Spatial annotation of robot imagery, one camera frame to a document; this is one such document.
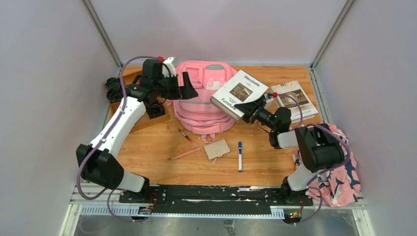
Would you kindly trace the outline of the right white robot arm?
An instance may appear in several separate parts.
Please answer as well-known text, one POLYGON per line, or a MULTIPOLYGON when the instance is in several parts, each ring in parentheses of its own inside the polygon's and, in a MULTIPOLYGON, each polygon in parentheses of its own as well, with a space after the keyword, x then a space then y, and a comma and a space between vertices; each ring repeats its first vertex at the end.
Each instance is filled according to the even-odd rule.
POLYGON ((300 200, 321 171, 340 166, 345 161, 345 154, 339 137, 331 132, 326 124, 313 124, 291 129, 291 110, 279 107, 275 113, 264 108, 266 100, 261 97, 253 102, 236 104, 243 113, 246 123, 255 121, 270 129, 269 143, 275 149, 298 148, 301 163, 296 170, 284 178, 280 187, 283 203, 294 205, 300 200))

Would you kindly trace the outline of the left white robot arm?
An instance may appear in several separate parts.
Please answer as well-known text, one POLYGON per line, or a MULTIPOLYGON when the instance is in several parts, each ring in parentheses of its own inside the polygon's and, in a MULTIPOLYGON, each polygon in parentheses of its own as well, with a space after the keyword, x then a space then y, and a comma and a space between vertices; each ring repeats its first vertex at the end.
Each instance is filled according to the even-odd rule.
POLYGON ((174 57, 165 60, 143 58, 145 61, 139 83, 121 86, 123 97, 117 112, 96 138, 76 149, 79 164, 76 182, 79 190, 84 179, 105 189, 130 191, 139 203, 150 199, 149 179, 126 171, 121 166, 116 159, 120 148, 135 123, 146 113, 146 106, 155 99, 186 100, 197 97, 198 93, 188 73, 176 73, 174 57))

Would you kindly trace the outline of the pink school backpack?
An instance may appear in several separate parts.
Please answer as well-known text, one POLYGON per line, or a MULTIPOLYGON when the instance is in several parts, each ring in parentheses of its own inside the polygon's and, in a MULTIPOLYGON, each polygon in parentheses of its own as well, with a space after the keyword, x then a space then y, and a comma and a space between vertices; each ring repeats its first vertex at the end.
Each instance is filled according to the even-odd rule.
POLYGON ((174 100, 175 117, 186 130, 201 135, 205 143, 215 142, 215 135, 232 128, 235 119, 213 105, 210 99, 237 71, 224 62, 188 60, 180 63, 176 72, 179 82, 182 82, 183 72, 188 73, 198 96, 174 100))

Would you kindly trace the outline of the white Decorate Furniture book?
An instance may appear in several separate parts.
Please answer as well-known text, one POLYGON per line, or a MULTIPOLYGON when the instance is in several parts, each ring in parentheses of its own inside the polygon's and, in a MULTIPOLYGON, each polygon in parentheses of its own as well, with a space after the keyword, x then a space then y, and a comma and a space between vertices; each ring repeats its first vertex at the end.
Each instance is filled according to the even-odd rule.
POLYGON ((210 102, 235 120, 244 116, 236 105, 261 98, 268 86, 247 72, 240 70, 210 98, 210 102))

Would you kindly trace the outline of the white coffee cover book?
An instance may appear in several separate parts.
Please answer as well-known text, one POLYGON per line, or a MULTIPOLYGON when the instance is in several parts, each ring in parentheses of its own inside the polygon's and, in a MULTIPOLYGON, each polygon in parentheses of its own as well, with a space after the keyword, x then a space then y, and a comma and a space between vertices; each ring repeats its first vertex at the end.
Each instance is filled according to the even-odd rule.
POLYGON ((274 101, 278 107, 290 109, 292 123, 299 122, 300 118, 303 120, 313 118, 318 113, 298 81, 271 86, 268 93, 278 94, 279 98, 274 101))

